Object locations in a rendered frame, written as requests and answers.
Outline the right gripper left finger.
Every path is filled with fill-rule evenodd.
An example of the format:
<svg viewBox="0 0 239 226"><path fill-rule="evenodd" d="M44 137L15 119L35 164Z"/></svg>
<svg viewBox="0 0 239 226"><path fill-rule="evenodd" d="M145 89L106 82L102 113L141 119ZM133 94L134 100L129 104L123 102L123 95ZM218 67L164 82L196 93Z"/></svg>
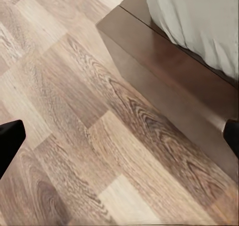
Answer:
<svg viewBox="0 0 239 226"><path fill-rule="evenodd" d="M0 125L0 179L25 138L25 127L20 119Z"/></svg>

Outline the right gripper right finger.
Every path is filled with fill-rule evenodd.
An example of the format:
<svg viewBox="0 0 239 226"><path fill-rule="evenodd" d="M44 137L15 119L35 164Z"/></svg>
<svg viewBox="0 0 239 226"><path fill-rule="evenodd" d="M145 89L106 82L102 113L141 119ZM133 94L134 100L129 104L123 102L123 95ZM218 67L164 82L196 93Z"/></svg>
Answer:
<svg viewBox="0 0 239 226"><path fill-rule="evenodd" d="M239 159L239 121L227 119L224 130L223 138Z"/></svg>

